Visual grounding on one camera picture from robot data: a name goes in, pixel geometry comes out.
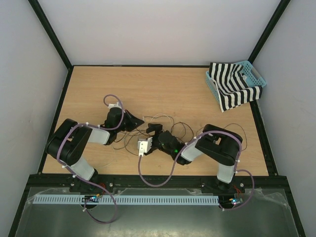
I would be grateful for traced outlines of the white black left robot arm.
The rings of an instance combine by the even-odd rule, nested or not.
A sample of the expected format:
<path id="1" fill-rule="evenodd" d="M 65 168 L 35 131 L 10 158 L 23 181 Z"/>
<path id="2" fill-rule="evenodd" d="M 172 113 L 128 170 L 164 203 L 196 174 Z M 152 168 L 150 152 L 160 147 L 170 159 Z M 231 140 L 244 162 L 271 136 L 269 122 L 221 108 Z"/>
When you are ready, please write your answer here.
<path id="1" fill-rule="evenodd" d="M 97 170 L 83 157 L 86 144 L 110 145 L 116 140 L 119 132 L 131 132 L 143 123 L 142 119 L 135 117 L 128 110 L 122 111 L 118 107 L 110 108 L 106 120 L 98 126 L 79 125 L 68 118 L 49 138 L 45 152 L 69 168 L 74 176 L 82 178 L 82 187 L 91 192 L 97 189 L 99 180 Z"/>

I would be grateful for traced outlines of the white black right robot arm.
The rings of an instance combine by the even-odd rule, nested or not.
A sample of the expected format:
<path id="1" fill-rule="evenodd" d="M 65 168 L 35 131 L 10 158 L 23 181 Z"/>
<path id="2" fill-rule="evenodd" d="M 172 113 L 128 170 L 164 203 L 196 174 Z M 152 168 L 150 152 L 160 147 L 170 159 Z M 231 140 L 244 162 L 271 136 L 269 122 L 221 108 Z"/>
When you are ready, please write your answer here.
<path id="1" fill-rule="evenodd" d="M 169 155 L 174 163 L 188 165 L 206 155 L 218 163 L 214 188 L 227 192 L 233 187 L 233 177 L 242 151 L 243 139 L 240 135 L 211 124 L 206 124 L 201 134 L 187 143 L 179 141 L 170 131 L 163 131 L 161 124 L 150 123 L 146 132 L 154 132 L 154 135 L 138 140 L 140 157 L 159 150 Z"/>

